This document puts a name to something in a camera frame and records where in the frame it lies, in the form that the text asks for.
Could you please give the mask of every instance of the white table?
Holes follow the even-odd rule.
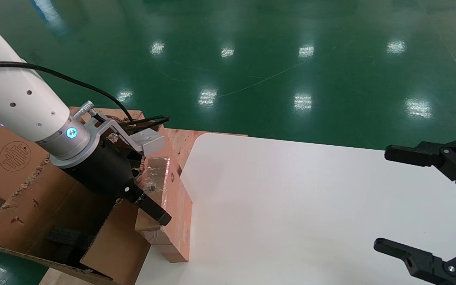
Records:
[[[190,262],[151,249],[139,285],[425,285],[373,249],[456,256],[456,186],[383,151],[202,135],[182,173]]]

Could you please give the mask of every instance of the blue indicator light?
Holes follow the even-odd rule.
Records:
[[[66,130],[66,136],[70,139],[76,137],[76,128],[68,128],[68,130]]]

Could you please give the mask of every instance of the robotic arm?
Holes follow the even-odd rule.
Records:
[[[390,161],[418,166],[434,166],[456,184],[456,141],[447,144],[422,141],[415,148],[388,146],[385,158]],[[456,257],[443,261],[432,253],[378,238],[374,249],[380,253],[399,258],[409,274],[437,285],[456,285]]]
[[[0,36],[0,61],[25,63]],[[137,204],[160,225],[170,215],[136,184],[128,159],[106,137],[116,133],[136,153],[147,156],[164,146],[150,128],[128,135],[113,119],[96,114],[88,101],[76,114],[34,70],[0,67],[0,124],[50,153],[51,162],[96,193]],[[79,119],[93,118],[83,125]]]

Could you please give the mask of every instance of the green epoxy floor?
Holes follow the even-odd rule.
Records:
[[[172,128],[375,149],[456,139],[456,0],[0,0],[0,34]],[[44,79],[68,105],[114,107]],[[5,285],[45,272],[0,267]]]

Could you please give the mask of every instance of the printed logo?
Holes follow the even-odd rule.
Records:
[[[66,130],[66,136],[69,137],[70,139],[76,137],[76,128],[68,128],[68,130]]]
[[[22,141],[12,141],[0,152],[0,165],[7,171],[19,171],[31,160],[31,150]]]

